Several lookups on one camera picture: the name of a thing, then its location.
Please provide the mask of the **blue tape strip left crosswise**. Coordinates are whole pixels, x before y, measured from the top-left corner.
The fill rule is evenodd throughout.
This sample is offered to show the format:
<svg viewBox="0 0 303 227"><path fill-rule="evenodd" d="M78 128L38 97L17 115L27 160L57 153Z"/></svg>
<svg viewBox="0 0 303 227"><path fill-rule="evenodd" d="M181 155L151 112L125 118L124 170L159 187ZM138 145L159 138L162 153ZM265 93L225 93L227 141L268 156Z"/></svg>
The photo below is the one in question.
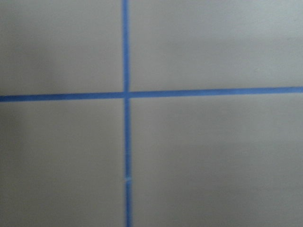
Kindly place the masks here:
<svg viewBox="0 0 303 227"><path fill-rule="evenodd" d="M1 102L30 102L30 101L58 101L58 100L182 97L182 96L290 94L290 93L302 93L302 92L303 92L302 87L221 88L221 89L198 89L198 90L9 95L9 96L1 96L0 101Z"/></svg>

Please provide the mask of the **blue tape strip left lengthwise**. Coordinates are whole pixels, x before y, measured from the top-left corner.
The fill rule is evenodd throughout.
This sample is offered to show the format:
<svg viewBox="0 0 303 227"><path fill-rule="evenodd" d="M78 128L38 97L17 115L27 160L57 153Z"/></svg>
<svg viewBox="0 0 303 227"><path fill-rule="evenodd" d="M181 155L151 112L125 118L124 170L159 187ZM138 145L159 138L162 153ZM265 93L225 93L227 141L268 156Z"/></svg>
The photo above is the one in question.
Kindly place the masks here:
<svg viewBox="0 0 303 227"><path fill-rule="evenodd" d="M122 0L123 41L123 94L125 136L125 226L132 224L132 166L131 166L131 118L130 118L130 54L129 54L129 10L128 1Z"/></svg>

